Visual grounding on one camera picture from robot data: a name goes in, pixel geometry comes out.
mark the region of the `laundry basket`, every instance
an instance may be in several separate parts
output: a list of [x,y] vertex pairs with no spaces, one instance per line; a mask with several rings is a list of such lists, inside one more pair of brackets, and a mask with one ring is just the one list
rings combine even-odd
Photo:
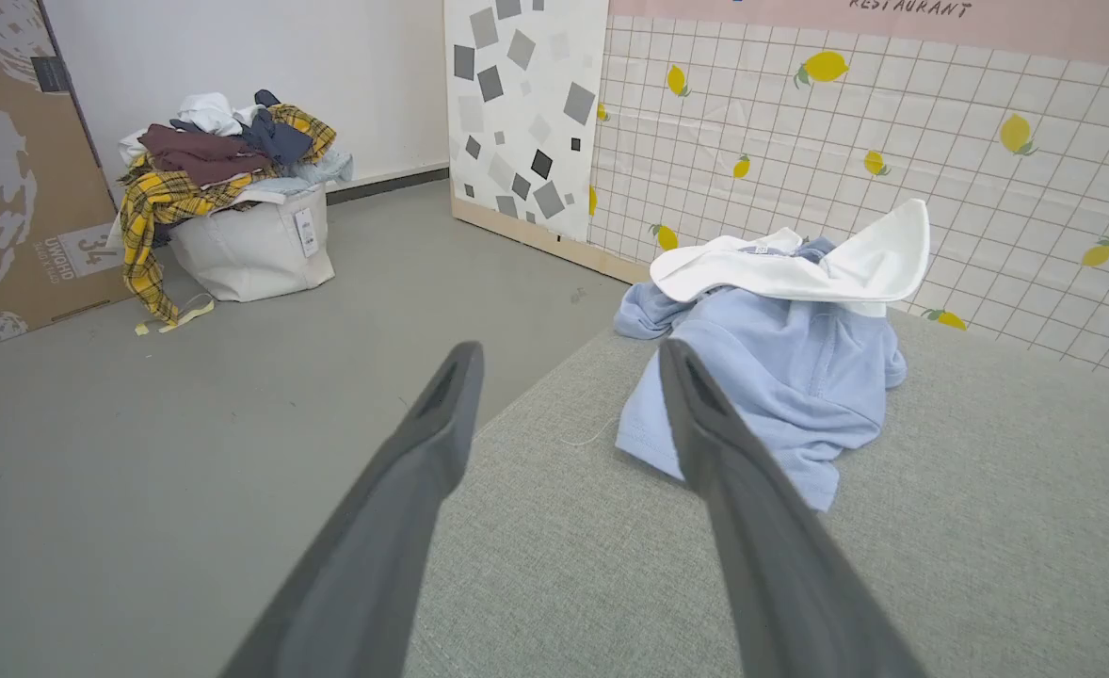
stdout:
[[[309,221],[311,231],[299,221]],[[318,287],[333,277],[326,244],[325,185],[317,184],[283,205],[263,202],[244,212],[189,220],[174,229],[171,249],[217,300],[253,302]]]

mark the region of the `black baseboard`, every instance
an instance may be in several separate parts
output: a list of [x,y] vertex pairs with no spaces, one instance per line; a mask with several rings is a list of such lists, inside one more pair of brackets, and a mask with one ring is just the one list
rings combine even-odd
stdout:
[[358,198],[377,196],[378,193],[387,193],[388,190],[407,189],[409,185],[420,185],[430,181],[442,181],[450,179],[450,168],[438,169],[437,171],[423,171],[420,173],[409,173],[407,176],[376,181],[366,185],[355,185],[352,189],[335,190],[327,194],[327,204],[336,205],[340,202],[357,201]]

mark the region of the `loose thread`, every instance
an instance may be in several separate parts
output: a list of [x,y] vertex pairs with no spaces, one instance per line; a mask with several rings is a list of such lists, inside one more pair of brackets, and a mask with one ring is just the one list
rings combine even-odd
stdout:
[[609,428],[609,425],[611,425],[612,422],[615,422],[615,421],[619,421],[619,419],[620,419],[620,416],[614,416],[613,419],[607,421],[606,425],[601,426],[601,429],[597,431],[597,434],[593,435],[592,438],[588,438],[588,441],[584,441],[583,443],[572,443],[570,441],[563,441],[562,438],[559,439],[559,443],[563,443],[563,445],[571,445],[572,447],[582,447],[584,445],[588,445],[588,443],[592,443],[597,438],[600,438],[601,434],[606,432],[606,428]]

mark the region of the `gray fabric surface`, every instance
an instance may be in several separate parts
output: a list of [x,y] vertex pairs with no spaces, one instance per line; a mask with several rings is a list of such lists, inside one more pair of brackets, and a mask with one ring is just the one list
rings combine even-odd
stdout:
[[[826,528],[930,674],[1109,675],[1109,383],[892,321],[912,373]],[[602,334],[478,435],[409,677],[740,675],[704,506],[612,446],[654,347]]]

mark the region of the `gray floor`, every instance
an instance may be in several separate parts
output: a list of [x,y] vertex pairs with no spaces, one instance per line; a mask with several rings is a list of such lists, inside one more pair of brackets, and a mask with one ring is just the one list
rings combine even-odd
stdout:
[[607,325],[622,283],[449,195],[332,208],[315,291],[0,345],[0,678],[214,675],[452,344],[485,345],[482,424]]

